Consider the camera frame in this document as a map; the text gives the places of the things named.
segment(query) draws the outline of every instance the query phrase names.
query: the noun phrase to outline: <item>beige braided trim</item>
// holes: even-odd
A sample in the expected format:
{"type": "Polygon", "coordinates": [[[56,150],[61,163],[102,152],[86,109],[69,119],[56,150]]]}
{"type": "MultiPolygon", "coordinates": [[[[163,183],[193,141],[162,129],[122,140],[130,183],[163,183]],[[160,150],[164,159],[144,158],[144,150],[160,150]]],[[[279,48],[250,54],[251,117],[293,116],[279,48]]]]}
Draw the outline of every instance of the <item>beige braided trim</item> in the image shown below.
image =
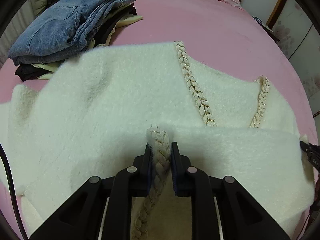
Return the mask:
{"type": "Polygon", "coordinates": [[[131,240],[147,239],[147,226],[150,213],[163,190],[165,180],[170,169],[170,142],[169,136],[159,128],[150,128],[147,131],[148,143],[152,147],[152,167],[155,177],[149,195],[144,199],[138,216],[131,231],[131,240]]]}
{"type": "Polygon", "coordinates": [[[263,118],[263,114],[266,108],[266,99],[267,99],[267,95],[269,92],[269,87],[270,87],[270,81],[268,80],[268,78],[266,77],[259,77],[258,78],[260,85],[261,85],[261,90],[259,93],[259,97],[258,97],[258,109],[256,114],[254,115],[252,122],[250,124],[250,127],[252,128],[259,128],[260,126],[260,121],[263,118]]]}
{"type": "Polygon", "coordinates": [[[182,41],[174,42],[178,56],[179,63],[182,67],[182,73],[184,75],[184,80],[186,81],[187,87],[189,88],[190,94],[193,96],[193,99],[196,103],[196,107],[199,109],[199,114],[202,117],[202,121],[210,127],[216,126],[215,121],[212,117],[212,111],[208,104],[206,97],[204,96],[201,88],[196,82],[188,61],[188,55],[186,53],[186,48],[183,45],[182,41]]]}

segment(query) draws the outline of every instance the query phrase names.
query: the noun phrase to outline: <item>bed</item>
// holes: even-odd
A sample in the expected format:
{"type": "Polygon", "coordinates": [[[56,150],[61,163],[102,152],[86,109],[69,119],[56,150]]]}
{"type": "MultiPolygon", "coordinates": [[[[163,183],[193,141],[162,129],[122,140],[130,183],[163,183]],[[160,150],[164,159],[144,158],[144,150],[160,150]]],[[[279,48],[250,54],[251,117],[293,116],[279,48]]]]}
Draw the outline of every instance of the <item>bed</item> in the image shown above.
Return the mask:
{"type": "MultiPolygon", "coordinates": [[[[236,78],[253,81],[267,76],[290,104],[301,135],[317,144],[317,133],[300,79],[278,46],[243,9],[218,0],[137,0],[137,14],[143,20],[119,28],[111,45],[143,44],[182,40],[189,55],[201,63],[236,78]]],[[[0,70],[0,103],[11,100],[21,83],[16,67],[8,59],[0,70]]],[[[24,84],[41,90],[47,81],[24,84]]],[[[0,209],[20,236],[10,196],[0,185],[0,209]]]]}

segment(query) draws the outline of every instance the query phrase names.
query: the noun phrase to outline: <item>folded blue jeans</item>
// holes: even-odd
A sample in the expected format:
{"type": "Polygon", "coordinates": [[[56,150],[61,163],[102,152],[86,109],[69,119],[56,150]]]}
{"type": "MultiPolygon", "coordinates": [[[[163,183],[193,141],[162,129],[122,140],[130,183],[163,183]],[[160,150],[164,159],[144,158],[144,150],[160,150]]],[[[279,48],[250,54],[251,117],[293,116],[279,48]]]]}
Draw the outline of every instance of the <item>folded blue jeans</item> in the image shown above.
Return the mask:
{"type": "Polygon", "coordinates": [[[14,64],[50,63],[85,50],[111,9],[135,0],[60,0],[19,36],[8,57],[14,64]]]}

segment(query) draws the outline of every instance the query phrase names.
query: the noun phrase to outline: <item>round metal joint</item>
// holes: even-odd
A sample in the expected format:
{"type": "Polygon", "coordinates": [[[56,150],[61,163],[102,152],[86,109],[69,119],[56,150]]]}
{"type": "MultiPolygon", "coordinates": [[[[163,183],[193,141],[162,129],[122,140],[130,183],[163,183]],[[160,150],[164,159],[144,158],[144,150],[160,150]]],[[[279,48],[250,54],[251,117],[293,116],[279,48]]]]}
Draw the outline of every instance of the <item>round metal joint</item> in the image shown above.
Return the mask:
{"type": "Polygon", "coordinates": [[[130,166],[127,168],[127,172],[129,173],[134,173],[137,171],[137,168],[135,166],[130,166]]]}
{"type": "Polygon", "coordinates": [[[232,176],[226,176],[224,180],[230,184],[235,182],[235,178],[232,176]]]}
{"type": "Polygon", "coordinates": [[[92,183],[92,184],[95,184],[99,181],[99,177],[98,176],[92,176],[90,179],[89,179],[89,182],[92,183]]]}
{"type": "Polygon", "coordinates": [[[198,170],[197,170],[196,167],[190,166],[190,167],[187,169],[187,171],[188,171],[189,173],[196,173],[198,170]]]}

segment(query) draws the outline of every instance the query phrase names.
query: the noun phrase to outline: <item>white fluffy sweater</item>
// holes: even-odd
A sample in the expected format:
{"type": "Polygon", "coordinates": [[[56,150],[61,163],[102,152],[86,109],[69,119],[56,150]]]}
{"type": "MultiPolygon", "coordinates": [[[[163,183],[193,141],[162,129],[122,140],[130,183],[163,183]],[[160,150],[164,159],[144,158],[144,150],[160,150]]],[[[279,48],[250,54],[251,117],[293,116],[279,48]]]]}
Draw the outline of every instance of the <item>white fluffy sweater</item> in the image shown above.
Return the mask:
{"type": "MultiPolygon", "coordinates": [[[[90,176],[106,178],[130,166],[143,154],[151,126],[169,131],[180,153],[208,175],[234,176],[293,233],[312,203],[314,180],[311,166],[301,161],[292,109],[272,84],[258,109],[265,79],[233,78],[187,60],[182,47],[98,48],[68,60],[40,92],[16,86],[10,106],[1,106],[8,109],[2,120],[8,129],[0,141],[18,193],[41,217],[28,234],[90,176]],[[254,116],[258,129],[250,128],[254,116]]],[[[5,184],[3,170],[0,177],[5,184]]],[[[173,197],[168,187],[165,192],[151,216],[149,237],[185,240],[189,202],[173,197]]]]}

